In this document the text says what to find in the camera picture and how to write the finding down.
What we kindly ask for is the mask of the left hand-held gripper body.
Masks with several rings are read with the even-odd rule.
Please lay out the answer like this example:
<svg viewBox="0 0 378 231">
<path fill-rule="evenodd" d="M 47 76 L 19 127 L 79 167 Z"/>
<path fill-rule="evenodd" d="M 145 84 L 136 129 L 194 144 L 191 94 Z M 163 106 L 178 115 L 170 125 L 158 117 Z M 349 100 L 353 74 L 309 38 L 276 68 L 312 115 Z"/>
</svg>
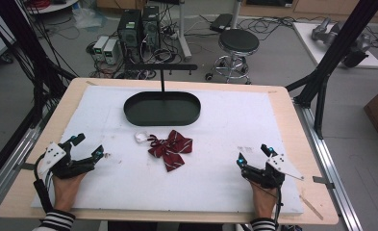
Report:
<svg viewBox="0 0 378 231">
<path fill-rule="evenodd" d="M 60 179 L 69 179 L 94 169 L 95 153 L 88 158 L 76 161 L 70 155 L 71 148 L 72 144 L 69 142 L 64 144 L 51 142 L 37 168 L 37 174 L 44 175 L 47 171 L 51 171 Z"/>
</svg>

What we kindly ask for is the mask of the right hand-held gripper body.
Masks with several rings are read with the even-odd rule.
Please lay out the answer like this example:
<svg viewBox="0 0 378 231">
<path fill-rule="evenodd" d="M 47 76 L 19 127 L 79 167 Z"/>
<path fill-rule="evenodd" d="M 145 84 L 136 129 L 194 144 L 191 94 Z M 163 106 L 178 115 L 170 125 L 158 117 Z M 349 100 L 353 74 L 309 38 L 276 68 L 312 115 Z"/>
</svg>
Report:
<svg viewBox="0 0 378 231">
<path fill-rule="evenodd" d="M 286 175 L 304 180 L 302 173 L 285 154 L 276 154 L 274 157 L 267 158 L 264 169 L 247 164 L 247 167 L 241 169 L 240 172 L 244 179 L 260 184 L 264 189 L 281 188 Z"/>
</svg>

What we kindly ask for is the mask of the red striped bow tie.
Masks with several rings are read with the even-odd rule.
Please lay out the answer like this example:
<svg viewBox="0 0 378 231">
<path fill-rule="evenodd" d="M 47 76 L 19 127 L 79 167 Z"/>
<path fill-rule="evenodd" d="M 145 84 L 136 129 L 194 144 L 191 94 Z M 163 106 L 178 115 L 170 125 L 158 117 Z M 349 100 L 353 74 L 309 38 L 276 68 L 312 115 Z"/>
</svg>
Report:
<svg viewBox="0 0 378 231">
<path fill-rule="evenodd" d="M 135 134 L 137 143 L 148 142 L 148 153 L 164 160 L 167 172 L 173 171 L 185 164 L 182 154 L 189 154 L 193 149 L 193 139 L 186 138 L 176 130 L 172 130 L 166 139 L 158 139 L 153 134 L 138 132 Z"/>
</svg>

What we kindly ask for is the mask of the black hanger stand oval tray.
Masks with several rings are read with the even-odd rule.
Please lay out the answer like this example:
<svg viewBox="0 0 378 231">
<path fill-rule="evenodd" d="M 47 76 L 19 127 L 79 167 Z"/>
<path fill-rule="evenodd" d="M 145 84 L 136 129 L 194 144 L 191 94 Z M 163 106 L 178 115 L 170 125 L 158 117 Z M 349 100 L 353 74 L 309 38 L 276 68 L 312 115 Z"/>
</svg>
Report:
<svg viewBox="0 0 378 231">
<path fill-rule="evenodd" d="M 137 126 L 186 126 L 195 122 L 201 112 L 200 100 L 189 92 L 166 91 L 165 70 L 197 69 L 196 64 L 126 64 L 127 70 L 159 70 L 160 91 L 141 91 L 129 97 L 123 112 L 127 120 Z"/>
</svg>

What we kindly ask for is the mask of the person's right hand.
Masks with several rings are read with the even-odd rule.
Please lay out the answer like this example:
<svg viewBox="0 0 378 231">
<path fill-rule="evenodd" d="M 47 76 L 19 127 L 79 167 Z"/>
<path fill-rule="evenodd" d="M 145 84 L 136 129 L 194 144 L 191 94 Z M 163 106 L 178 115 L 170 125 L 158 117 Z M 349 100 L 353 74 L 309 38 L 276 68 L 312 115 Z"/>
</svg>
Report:
<svg viewBox="0 0 378 231">
<path fill-rule="evenodd" d="M 256 218 L 271 218 L 277 202 L 276 189 L 264 189 L 260 184 L 250 183 Z"/>
</svg>

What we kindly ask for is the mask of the person's left hand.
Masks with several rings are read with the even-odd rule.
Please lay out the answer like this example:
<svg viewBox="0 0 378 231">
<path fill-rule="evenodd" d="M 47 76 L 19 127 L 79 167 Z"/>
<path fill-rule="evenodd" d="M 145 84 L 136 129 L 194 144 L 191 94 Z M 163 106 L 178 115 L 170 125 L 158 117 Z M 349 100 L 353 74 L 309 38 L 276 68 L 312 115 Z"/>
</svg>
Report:
<svg viewBox="0 0 378 231">
<path fill-rule="evenodd" d="M 79 191 L 82 180 L 86 175 L 80 174 L 78 176 L 61 179 L 57 176 L 53 177 L 55 204 L 56 210 L 69 212 L 75 203 L 77 193 Z"/>
</svg>

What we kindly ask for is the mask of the white foam mat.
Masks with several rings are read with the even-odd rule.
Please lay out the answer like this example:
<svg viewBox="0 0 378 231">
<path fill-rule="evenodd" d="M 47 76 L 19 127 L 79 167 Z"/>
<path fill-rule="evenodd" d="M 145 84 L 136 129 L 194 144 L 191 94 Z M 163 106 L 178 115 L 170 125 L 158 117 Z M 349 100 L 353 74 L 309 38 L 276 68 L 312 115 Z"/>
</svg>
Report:
<svg viewBox="0 0 378 231">
<path fill-rule="evenodd" d="M 199 118 L 177 132 L 193 140 L 184 165 L 167 171 L 164 161 L 149 154 L 142 133 L 166 138 L 170 128 L 130 123 L 123 112 L 136 88 L 89 86 L 61 136 L 63 141 L 84 134 L 71 150 L 75 160 L 103 146 L 105 156 L 84 178 L 75 203 L 78 209 L 168 212 L 240 212 L 252 209 L 252 191 L 240 175 L 238 156 L 263 167 L 262 145 L 282 154 L 285 147 L 270 94 L 198 90 Z"/>
</svg>

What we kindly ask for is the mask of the thin wooden stick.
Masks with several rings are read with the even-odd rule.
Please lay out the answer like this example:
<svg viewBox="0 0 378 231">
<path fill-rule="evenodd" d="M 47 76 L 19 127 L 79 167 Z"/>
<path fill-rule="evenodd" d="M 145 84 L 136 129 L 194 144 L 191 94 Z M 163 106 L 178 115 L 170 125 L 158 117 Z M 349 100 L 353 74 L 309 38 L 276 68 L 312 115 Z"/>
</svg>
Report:
<svg viewBox="0 0 378 231">
<path fill-rule="evenodd" d="M 315 206 L 306 199 L 303 195 L 299 195 L 300 199 L 306 204 L 306 206 L 320 219 L 323 220 L 323 215 L 315 208 Z"/>
</svg>

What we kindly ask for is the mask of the white power supply unit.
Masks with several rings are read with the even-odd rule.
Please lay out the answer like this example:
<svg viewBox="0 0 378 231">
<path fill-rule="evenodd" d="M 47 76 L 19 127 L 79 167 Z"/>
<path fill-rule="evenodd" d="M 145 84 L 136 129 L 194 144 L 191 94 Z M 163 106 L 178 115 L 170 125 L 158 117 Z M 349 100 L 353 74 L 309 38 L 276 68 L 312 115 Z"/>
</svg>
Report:
<svg viewBox="0 0 378 231">
<path fill-rule="evenodd" d="M 101 36 L 92 47 L 94 52 L 94 59 L 98 62 L 105 61 L 104 48 L 106 46 L 108 39 L 108 36 Z"/>
<path fill-rule="evenodd" d="M 118 57 L 119 57 L 119 51 L 117 46 L 117 40 L 114 38 L 110 38 L 106 46 L 104 48 L 104 56 L 107 64 L 116 64 Z"/>
</svg>

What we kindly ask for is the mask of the black round stool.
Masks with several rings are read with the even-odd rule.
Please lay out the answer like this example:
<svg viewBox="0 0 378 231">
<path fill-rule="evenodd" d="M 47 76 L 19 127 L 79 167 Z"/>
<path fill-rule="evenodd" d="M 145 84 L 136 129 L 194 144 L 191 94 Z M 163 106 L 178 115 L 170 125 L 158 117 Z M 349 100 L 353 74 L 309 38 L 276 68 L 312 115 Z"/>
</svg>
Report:
<svg viewBox="0 0 378 231">
<path fill-rule="evenodd" d="M 251 32 L 241 29 L 230 29 L 221 33 L 218 39 L 219 47 L 226 55 L 214 61 L 211 71 L 205 75 L 206 81 L 211 81 L 214 74 L 218 74 L 229 82 L 232 79 L 246 79 L 245 84 L 250 85 L 248 56 L 257 52 L 260 41 Z"/>
</svg>

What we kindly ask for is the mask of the black computer tower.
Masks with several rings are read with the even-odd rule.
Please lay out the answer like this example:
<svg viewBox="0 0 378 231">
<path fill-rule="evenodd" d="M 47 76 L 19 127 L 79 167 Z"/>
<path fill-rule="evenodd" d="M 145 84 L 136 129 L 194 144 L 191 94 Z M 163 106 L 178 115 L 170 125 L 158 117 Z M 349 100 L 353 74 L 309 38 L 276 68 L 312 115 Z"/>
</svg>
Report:
<svg viewBox="0 0 378 231">
<path fill-rule="evenodd" d="M 117 33 L 123 58 L 127 63 L 140 63 L 140 46 L 142 42 L 141 10 L 127 9 L 123 12 Z"/>
<path fill-rule="evenodd" d="M 143 40 L 152 49 L 160 47 L 160 9 L 145 6 L 142 13 Z"/>
</svg>

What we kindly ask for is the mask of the black flat box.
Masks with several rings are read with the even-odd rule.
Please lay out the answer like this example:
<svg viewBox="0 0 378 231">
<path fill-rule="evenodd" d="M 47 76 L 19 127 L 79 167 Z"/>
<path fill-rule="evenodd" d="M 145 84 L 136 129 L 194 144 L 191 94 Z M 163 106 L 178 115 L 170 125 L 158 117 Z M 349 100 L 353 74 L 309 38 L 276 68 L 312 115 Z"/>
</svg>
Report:
<svg viewBox="0 0 378 231">
<path fill-rule="evenodd" d="M 230 13 L 220 14 L 210 25 L 210 29 L 215 32 L 223 32 L 231 26 L 232 15 Z"/>
</svg>

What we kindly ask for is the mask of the white table leg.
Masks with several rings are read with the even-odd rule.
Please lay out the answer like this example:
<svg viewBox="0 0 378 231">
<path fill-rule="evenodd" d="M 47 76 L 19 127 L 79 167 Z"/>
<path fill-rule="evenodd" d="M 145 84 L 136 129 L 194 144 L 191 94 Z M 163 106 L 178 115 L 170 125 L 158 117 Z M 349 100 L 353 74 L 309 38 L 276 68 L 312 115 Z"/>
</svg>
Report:
<svg viewBox="0 0 378 231">
<path fill-rule="evenodd" d="M 185 0 L 178 0 L 179 2 L 179 31 L 177 33 L 178 40 L 183 52 L 184 60 L 189 61 L 191 59 L 191 52 L 189 45 L 185 38 Z"/>
</svg>

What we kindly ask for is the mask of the aluminium rail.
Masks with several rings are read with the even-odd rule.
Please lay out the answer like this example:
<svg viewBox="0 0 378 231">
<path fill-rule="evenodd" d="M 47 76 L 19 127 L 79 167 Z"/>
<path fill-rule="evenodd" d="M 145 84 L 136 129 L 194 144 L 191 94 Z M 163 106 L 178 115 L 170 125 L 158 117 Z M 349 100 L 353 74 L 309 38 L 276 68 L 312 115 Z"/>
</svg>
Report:
<svg viewBox="0 0 378 231">
<path fill-rule="evenodd" d="M 0 151 L 0 195 L 19 172 L 15 166 L 25 163 L 54 111 L 55 107 L 45 107 L 40 119 L 35 120 L 36 113 L 32 108 Z"/>
<path fill-rule="evenodd" d="M 347 231 L 364 231 L 354 210 L 350 198 L 340 178 L 337 167 L 324 139 L 321 139 L 314 128 L 315 117 L 311 109 L 294 104 L 305 135 L 322 173 L 324 184 L 336 206 L 338 217 Z"/>
</svg>

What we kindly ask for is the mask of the black metal frame stand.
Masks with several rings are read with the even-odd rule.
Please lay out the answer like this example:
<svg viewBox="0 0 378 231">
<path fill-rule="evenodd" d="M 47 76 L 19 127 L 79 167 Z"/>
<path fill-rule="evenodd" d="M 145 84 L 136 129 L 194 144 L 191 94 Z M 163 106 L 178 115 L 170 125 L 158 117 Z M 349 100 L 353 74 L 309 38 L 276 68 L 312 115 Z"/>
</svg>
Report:
<svg viewBox="0 0 378 231">
<path fill-rule="evenodd" d="M 55 50 L 43 25 L 36 26 L 29 18 L 21 0 L 0 0 L 0 39 L 7 45 L 21 69 L 33 84 L 34 106 L 30 112 L 31 124 L 36 126 L 44 118 L 44 108 L 54 110 L 68 88 L 69 82 L 77 78 L 75 72 L 62 68 L 48 57 L 38 41 L 36 30 L 44 35 L 55 57 Z"/>
<path fill-rule="evenodd" d="M 294 97 L 294 102 L 302 108 L 310 108 L 312 100 L 316 98 L 314 131 L 320 139 L 323 139 L 322 120 L 328 80 L 350 46 L 377 12 L 378 0 L 359 0 L 341 28 L 340 34 L 313 72 L 286 86 L 287 91 L 303 87 L 301 93 Z"/>
</svg>

